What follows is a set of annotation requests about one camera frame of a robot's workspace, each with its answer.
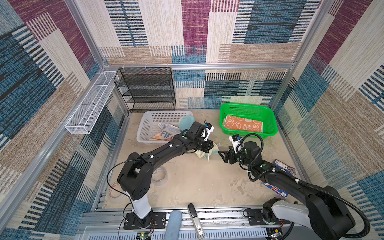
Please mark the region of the pale yellow towel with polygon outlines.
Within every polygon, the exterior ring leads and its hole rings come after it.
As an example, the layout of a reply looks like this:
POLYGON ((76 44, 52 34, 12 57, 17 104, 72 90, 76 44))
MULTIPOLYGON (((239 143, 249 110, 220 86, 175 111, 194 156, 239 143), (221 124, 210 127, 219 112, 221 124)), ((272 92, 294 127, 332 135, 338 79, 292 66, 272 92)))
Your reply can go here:
MULTIPOLYGON (((195 118, 193 116, 184 116, 184 117, 179 119, 179 129, 181 131, 189 130, 194 122, 195 122, 195 118)), ((208 153, 205 153, 205 152, 202 152, 200 150, 197 150, 195 152, 195 154, 199 158, 206 158, 208 160, 208 162, 209 162, 210 161, 210 156, 212 154, 217 154, 218 151, 219 151, 218 146, 215 143, 213 143, 213 148, 208 153)))

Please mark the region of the orange pattern towel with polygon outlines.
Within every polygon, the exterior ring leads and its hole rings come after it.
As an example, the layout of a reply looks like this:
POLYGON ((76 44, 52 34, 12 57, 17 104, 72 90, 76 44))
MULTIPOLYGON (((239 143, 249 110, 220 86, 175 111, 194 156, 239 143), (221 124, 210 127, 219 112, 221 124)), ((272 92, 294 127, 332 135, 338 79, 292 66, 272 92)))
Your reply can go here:
POLYGON ((227 115, 224 118, 223 127, 228 130, 263 133, 264 123, 256 120, 227 115))

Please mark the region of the striped rabbit text towel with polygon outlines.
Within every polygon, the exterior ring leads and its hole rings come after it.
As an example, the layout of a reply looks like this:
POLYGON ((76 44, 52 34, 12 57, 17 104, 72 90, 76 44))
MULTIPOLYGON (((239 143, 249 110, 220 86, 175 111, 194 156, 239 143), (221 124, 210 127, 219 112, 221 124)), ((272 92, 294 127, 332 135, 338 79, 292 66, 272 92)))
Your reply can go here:
POLYGON ((161 131, 154 135, 152 140, 170 141, 175 135, 181 133, 181 130, 172 124, 158 123, 158 127, 161 131))

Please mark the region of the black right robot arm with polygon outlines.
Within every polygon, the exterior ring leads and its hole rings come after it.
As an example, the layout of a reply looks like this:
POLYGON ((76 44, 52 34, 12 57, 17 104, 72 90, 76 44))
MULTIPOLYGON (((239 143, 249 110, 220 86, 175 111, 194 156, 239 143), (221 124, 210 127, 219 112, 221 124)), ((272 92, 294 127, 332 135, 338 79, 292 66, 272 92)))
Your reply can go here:
POLYGON ((268 200, 261 210, 266 224, 288 220, 312 229, 322 240, 356 239, 369 232, 369 226, 364 226, 362 233, 349 232, 356 225, 350 210, 358 214, 361 211, 343 199, 334 188, 312 185, 294 177, 265 161, 262 150, 257 143, 246 142, 219 151, 219 155, 224 163, 239 164, 252 182, 261 181, 277 187, 301 202, 301 205, 295 205, 280 198, 268 200))

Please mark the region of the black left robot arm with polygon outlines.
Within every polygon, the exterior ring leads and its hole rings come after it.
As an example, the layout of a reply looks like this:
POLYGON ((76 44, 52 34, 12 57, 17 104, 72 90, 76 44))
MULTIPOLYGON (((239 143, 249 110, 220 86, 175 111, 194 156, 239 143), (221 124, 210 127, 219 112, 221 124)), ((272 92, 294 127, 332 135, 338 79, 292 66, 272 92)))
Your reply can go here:
POLYGON ((129 155, 117 178, 132 205, 132 212, 127 214, 128 222, 143 229, 154 222, 153 209, 147 197, 154 171, 183 154, 195 151, 208 153, 213 148, 213 141, 209 140, 213 131, 214 127, 210 123, 194 122, 188 130, 181 131, 163 146, 151 152, 134 152, 129 155))

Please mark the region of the clear tape roll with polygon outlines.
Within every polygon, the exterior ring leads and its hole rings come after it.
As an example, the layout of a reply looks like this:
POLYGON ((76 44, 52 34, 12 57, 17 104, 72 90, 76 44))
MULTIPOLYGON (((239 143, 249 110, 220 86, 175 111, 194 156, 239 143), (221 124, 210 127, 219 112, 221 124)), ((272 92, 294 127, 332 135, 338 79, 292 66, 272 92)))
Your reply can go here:
POLYGON ((116 200, 121 199, 123 197, 123 190, 118 182, 114 182, 111 184, 112 188, 109 187, 109 197, 116 200))
POLYGON ((163 186, 168 181, 167 170, 164 167, 159 167, 152 174, 152 183, 155 186, 163 186))

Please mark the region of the green plastic basket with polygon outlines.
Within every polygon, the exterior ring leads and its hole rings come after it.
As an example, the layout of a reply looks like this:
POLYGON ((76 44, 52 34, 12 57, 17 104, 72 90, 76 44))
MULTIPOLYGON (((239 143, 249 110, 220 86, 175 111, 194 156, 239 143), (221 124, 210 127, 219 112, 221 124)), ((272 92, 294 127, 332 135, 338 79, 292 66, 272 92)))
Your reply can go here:
POLYGON ((274 112, 264 106, 225 103, 220 107, 220 127, 227 135, 244 137, 256 133, 262 138, 275 136, 278 126, 274 112))

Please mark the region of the white plastic laundry basket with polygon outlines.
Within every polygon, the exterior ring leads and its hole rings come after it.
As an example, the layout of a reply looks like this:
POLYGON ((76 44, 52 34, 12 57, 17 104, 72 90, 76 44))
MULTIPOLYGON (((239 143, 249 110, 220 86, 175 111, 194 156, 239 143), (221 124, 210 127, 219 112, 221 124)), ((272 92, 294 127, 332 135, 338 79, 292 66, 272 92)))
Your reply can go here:
POLYGON ((143 114, 137 132, 137 141, 144 144, 163 145, 167 141, 153 140, 153 137, 161 131, 159 123, 179 126, 179 120, 184 116, 193 116, 191 111, 147 111, 143 114))

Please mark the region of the blue printed booklet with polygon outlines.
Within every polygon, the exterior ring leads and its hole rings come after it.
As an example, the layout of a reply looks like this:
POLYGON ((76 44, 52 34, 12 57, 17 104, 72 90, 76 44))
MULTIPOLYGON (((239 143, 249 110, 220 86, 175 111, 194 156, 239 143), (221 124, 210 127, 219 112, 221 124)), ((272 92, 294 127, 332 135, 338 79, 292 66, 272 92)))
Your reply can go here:
MULTIPOLYGON (((297 171, 294 167, 284 163, 281 160, 275 159, 273 161, 274 166, 276 169, 279 169, 290 176, 295 177, 297 174, 297 171)), ((282 198, 287 198, 289 196, 289 192, 287 191, 287 183, 284 183, 284 181, 288 180, 289 178, 285 175, 276 174, 276 177, 272 179, 272 177, 268 177, 268 180, 266 183, 263 183, 265 187, 272 190, 274 193, 276 193, 278 196, 282 198)))

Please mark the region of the black silver handheld tool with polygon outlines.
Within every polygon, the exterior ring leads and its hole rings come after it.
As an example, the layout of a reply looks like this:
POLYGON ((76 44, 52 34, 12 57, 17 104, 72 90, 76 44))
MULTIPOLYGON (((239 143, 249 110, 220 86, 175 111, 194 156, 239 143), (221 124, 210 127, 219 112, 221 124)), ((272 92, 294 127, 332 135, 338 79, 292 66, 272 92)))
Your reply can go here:
POLYGON ((188 204, 188 212, 195 228, 197 238, 202 240, 205 237, 205 233, 193 203, 188 204))

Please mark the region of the grey blue foam cylinder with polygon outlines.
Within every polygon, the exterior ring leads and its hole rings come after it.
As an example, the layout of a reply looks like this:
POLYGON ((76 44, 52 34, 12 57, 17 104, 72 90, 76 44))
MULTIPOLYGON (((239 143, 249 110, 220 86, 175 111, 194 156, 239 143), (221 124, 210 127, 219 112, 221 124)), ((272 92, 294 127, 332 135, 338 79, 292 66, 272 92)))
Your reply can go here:
POLYGON ((178 240, 180 228, 182 225, 182 213, 174 210, 170 213, 168 224, 166 227, 165 240, 178 240))

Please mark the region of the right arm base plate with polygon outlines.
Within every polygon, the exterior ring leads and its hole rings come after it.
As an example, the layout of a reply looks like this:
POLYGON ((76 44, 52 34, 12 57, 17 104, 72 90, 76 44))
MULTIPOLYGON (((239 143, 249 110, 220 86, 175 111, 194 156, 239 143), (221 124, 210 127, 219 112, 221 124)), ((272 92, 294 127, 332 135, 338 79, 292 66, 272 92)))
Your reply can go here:
POLYGON ((290 225, 291 222, 288 220, 278 220, 278 219, 269 219, 265 220, 264 215, 262 214, 263 209, 251 209, 246 208, 243 210, 243 215, 246 217, 249 221, 250 226, 283 226, 283 225, 290 225))

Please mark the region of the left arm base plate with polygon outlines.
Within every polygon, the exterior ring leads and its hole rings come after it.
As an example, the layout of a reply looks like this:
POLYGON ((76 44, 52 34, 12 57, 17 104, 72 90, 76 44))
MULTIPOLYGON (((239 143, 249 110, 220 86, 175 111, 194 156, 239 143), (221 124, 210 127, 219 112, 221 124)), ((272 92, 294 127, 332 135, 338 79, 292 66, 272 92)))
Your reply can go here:
POLYGON ((146 217, 140 219, 134 213, 125 216, 124 230, 149 230, 151 228, 164 229, 166 225, 166 212, 150 212, 146 217))

